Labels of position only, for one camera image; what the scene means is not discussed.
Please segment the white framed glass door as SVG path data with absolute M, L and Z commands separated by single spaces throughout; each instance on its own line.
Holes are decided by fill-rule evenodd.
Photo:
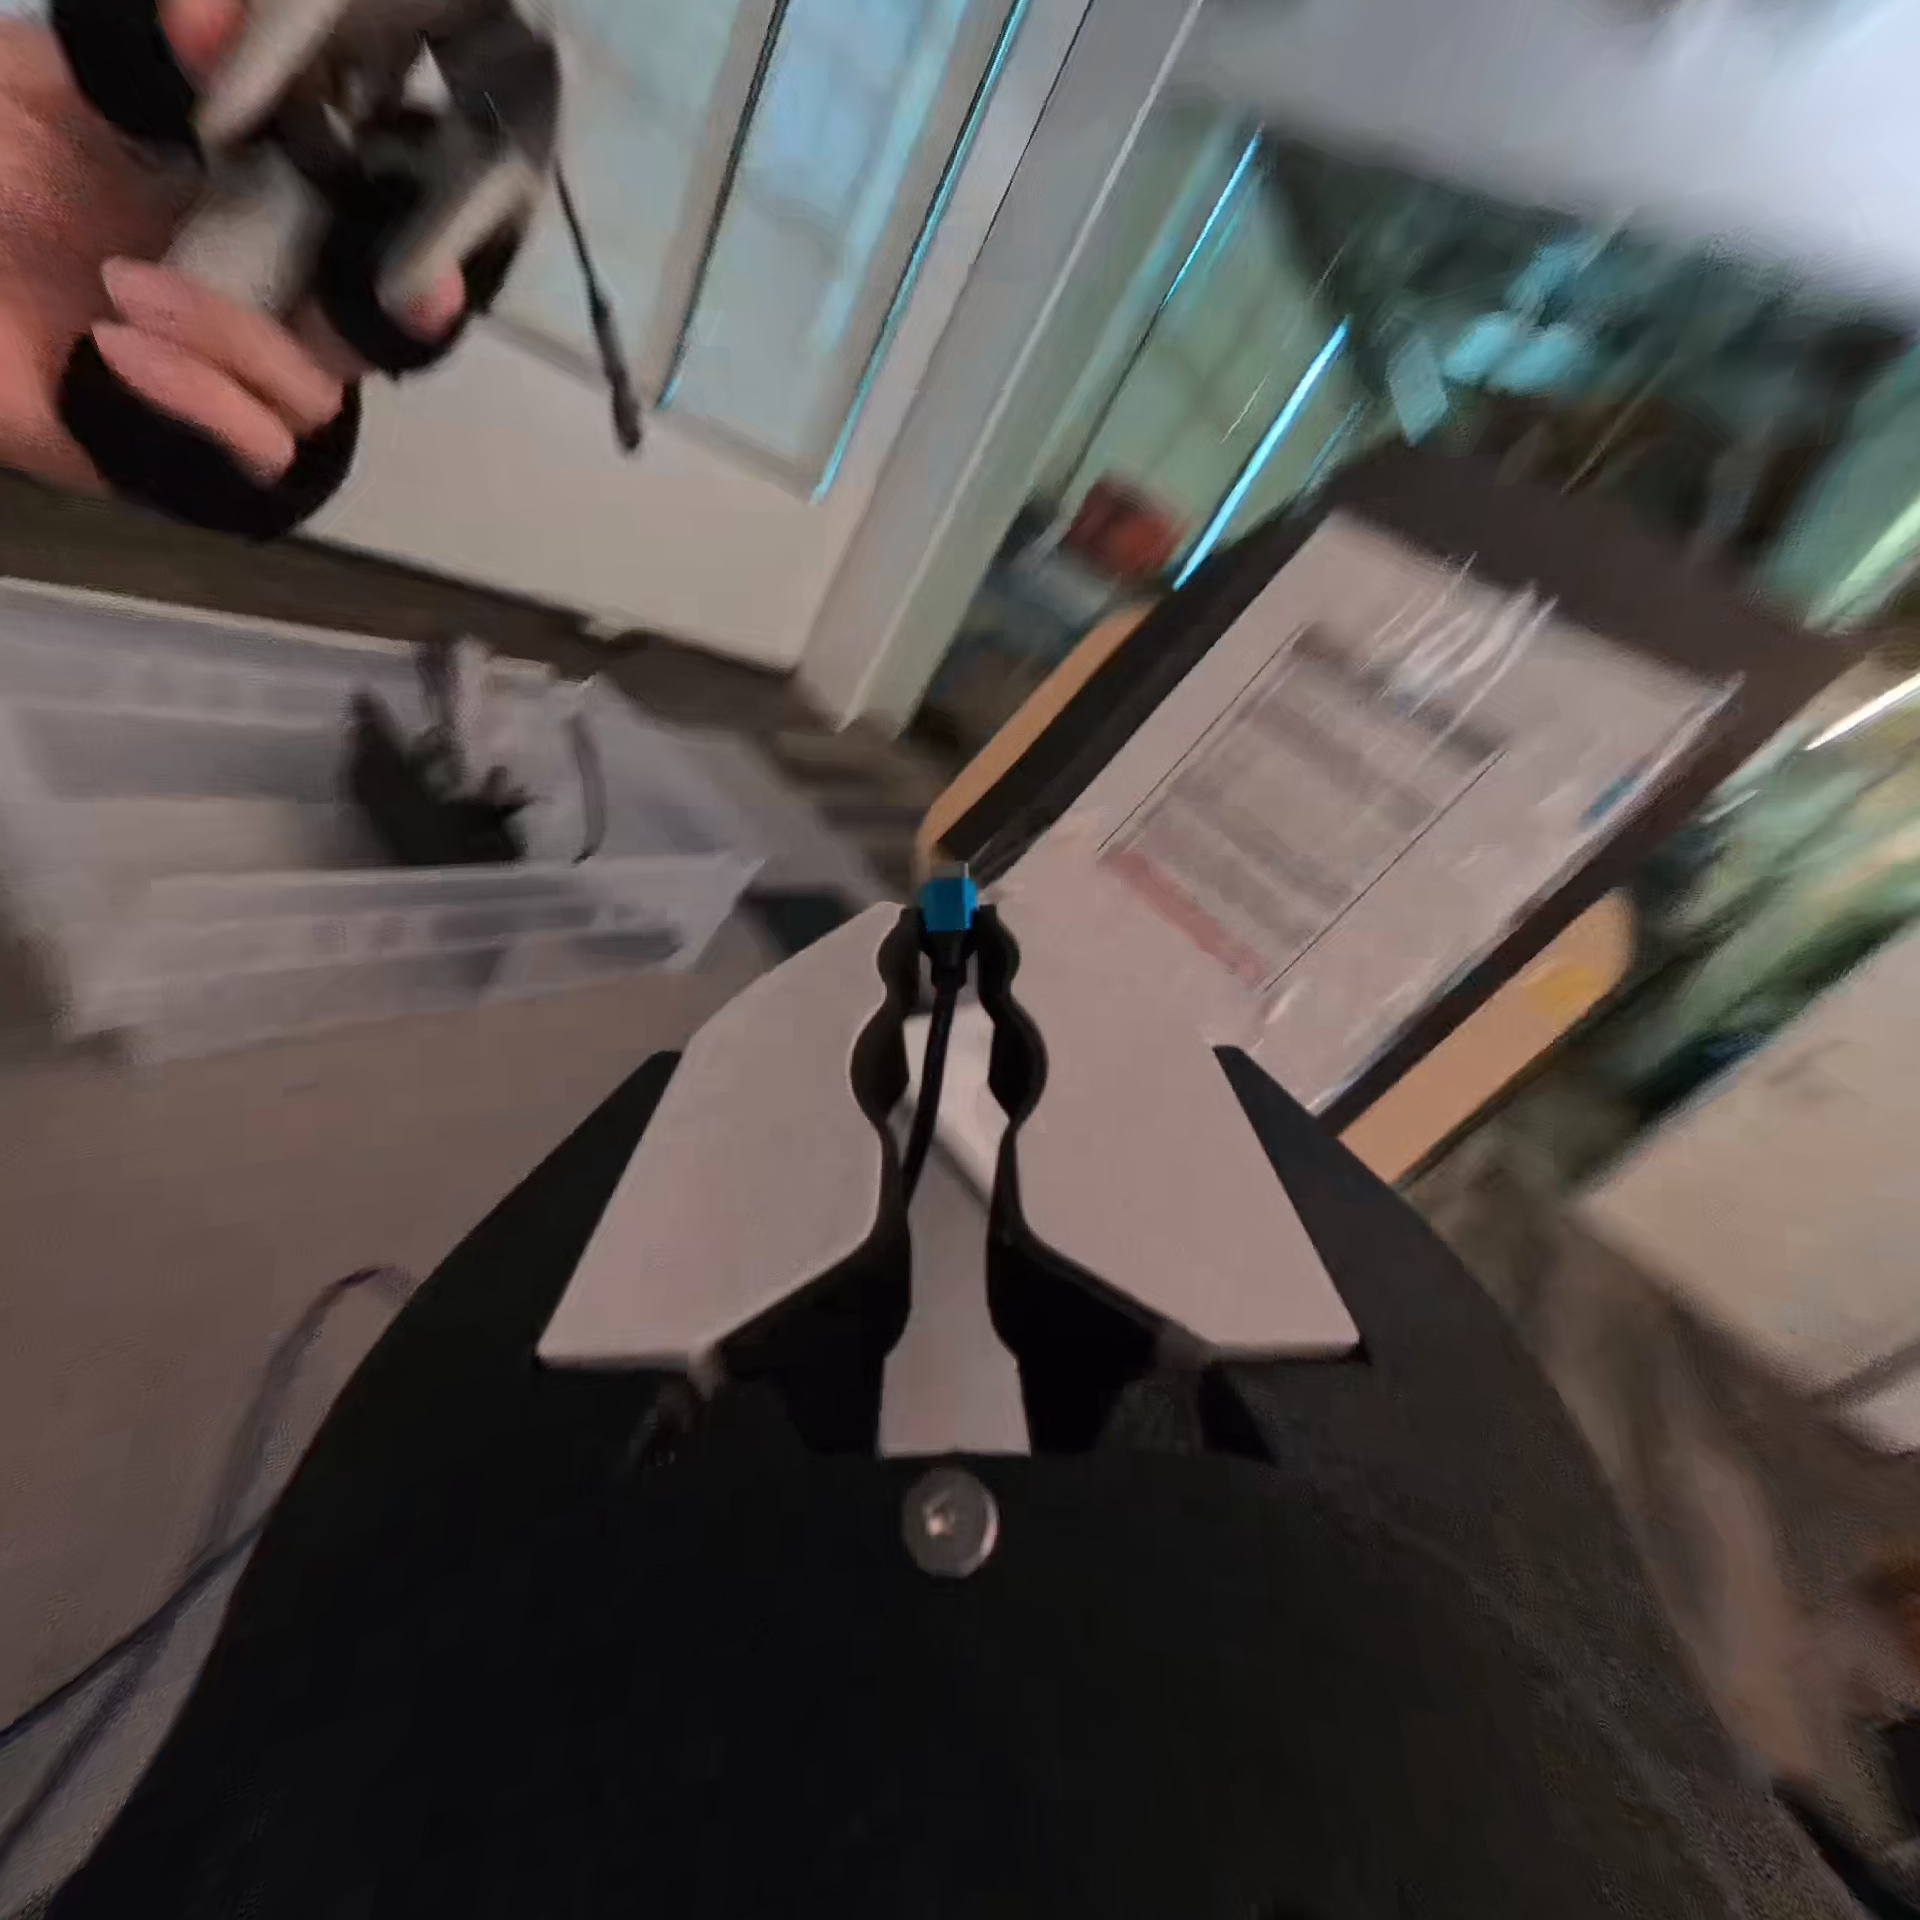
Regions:
M 559 178 L 503 329 L 511 588 L 785 660 L 1045 110 L 1135 130 L 1198 4 L 535 4 Z

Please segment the sign display on white stand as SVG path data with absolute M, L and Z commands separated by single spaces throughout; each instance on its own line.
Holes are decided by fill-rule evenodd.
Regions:
M 1456 1042 L 1550 966 L 1721 757 L 1751 621 L 1613 524 L 1333 508 L 1107 616 L 934 800 L 923 858 L 1046 890 L 1398 1172 L 1617 980 Z

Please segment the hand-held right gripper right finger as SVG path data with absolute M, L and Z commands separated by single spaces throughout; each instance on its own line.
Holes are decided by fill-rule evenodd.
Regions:
M 1351 1310 L 1214 1045 L 1139 952 L 1043 906 L 976 915 L 1003 1112 L 991 1324 L 1022 1365 L 1334 1360 Z

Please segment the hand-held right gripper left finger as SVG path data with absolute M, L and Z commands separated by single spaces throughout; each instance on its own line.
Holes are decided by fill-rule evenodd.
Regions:
M 539 1363 L 740 1371 L 838 1321 L 829 1341 L 881 1365 L 910 1307 L 892 1121 L 919 982 L 913 913 L 878 902 L 710 1014 L 665 1077 Z

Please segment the clear plastic bins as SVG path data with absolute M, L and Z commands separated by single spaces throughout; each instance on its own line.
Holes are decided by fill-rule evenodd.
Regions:
M 527 804 L 504 861 L 383 851 L 351 725 L 437 723 L 424 648 L 4 580 L 4 923 L 59 1040 L 182 1061 L 689 969 L 760 835 L 612 686 L 452 649 Z

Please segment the person's left hand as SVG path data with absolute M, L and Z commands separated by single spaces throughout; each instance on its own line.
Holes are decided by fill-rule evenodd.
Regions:
M 1 45 L 4 469 L 217 530 L 297 525 L 351 464 L 368 363 L 313 308 L 284 322 L 167 267 L 192 188 L 96 115 L 53 25 L 4 17 Z M 75 347 L 185 474 L 89 460 L 62 419 Z

